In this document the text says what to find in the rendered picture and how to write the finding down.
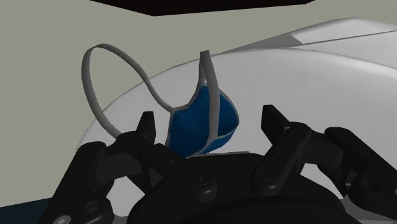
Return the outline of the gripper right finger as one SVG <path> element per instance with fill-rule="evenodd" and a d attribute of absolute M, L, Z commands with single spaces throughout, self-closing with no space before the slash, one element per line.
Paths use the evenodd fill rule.
<path fill-rule="evenodd" d="M 397 219 L 397 170 L 350 130 L 328 127 L 318 133 L 289 121 L 273 105 L 263 106 L 261 129 L 272 146 L 251 175 L 259 196 L 278 195 L 290 175 L 314 164 L 356 206 Z"/>

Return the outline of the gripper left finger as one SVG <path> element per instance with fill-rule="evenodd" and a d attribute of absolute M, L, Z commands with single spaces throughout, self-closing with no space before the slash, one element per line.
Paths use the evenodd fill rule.
<path fill-rule="evenodd" d="M 145 111 L 135 131 L 119 135 L 106 146 L 81 146 L 67 168 L 39 224 L 112 224 L 114 213 L 107 194 L 116 179 L 130 176 L 145 194 L 154 183 L 151 171 L 170 181 L 197 203 L 215 198 L 214 177 L 160 143 L 155 143 L 154 114 Z"/>

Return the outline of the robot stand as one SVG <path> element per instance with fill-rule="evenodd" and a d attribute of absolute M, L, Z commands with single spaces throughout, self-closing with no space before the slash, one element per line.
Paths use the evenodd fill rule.
<path fill-rule="evenodd" d="M 315 0 L 91 0 L 150 16 L 297 6 Z"/>

